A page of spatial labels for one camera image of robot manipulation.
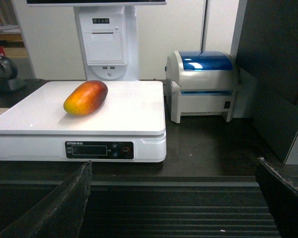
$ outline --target power switch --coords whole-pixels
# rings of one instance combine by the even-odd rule
[[[124,146],[123,148],[121,148],[121,153],[123,155],[129,155],[131,152],[130,148],[128,146]]]

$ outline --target white wall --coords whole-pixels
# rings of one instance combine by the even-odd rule
[[[85,79],[73,8],[12,3],[35,77]]]
[[[206,13],[203,50],[230,54],[239,0],[210,0]]]
[[[165,79],[173,51],[199,51],[204,0],[167,0],[167,5],[138,6],[140,78]]]
[[[85,79],[72,7],[28,7],[12,0],[37,78]],[[200,50],[204,0],[139,6],[140,79],[165,79],[172,51]]]

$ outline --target mango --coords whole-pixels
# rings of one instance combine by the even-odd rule
[[[64,110],[72,115],[88,115],[96,111],[106,99],[108,88],[98,80],[86,81],[65,100]]]

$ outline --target lcd display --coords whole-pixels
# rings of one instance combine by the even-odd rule
[[[107,155],[107,146],[102,145],[73,145],[73,155]]]

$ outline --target white stand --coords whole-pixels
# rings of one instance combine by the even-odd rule
[[[87,80],[139,80],[135,6],[74,7],[74,13]]]

